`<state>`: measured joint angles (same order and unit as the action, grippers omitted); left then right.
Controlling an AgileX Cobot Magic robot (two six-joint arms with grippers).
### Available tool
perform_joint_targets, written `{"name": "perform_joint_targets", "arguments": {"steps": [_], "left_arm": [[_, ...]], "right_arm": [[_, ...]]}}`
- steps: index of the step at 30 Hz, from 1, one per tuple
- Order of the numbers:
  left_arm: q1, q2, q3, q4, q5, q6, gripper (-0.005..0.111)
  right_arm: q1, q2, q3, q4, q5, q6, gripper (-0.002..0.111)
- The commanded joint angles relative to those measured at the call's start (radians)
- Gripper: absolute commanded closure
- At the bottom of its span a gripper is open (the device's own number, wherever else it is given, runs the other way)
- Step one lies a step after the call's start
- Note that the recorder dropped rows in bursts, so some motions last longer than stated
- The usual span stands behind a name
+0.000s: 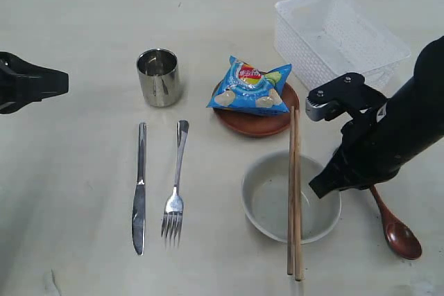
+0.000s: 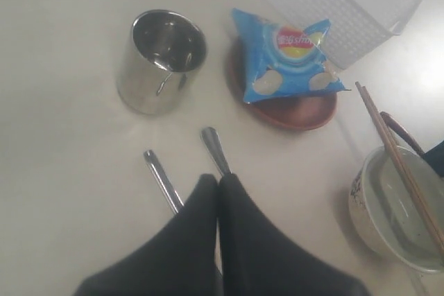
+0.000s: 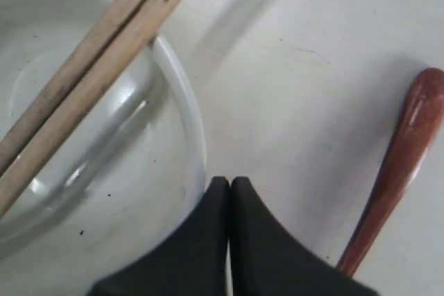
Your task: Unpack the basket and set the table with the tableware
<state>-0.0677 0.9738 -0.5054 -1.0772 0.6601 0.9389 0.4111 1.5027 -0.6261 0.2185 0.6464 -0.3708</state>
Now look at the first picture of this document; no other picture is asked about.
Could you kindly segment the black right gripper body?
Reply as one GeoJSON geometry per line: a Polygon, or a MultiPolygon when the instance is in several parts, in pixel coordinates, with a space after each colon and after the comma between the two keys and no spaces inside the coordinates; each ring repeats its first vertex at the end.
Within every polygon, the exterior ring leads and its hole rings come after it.
{"type": "Polygon", "coordinates": [[[395,177],[408,161],[399,121],[386,108],[377,108],[364,114],[363,123],[346,124],[343,141],[332,157],[332,188],[367,189],[395,177]]]}

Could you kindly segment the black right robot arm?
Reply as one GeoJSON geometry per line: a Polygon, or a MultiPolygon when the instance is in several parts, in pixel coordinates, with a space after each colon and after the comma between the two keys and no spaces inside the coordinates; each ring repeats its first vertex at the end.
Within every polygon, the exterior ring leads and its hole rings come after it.
{"type": "Polygon", "coordinates": [[[309,92],[306,114],[331,121],[348,113],[342,141],[309,185],[322,198],[332,191],[368,189],[443,138],[443,39],[419,54],[413,76],[387,98],[349,72],[309,92]]]}

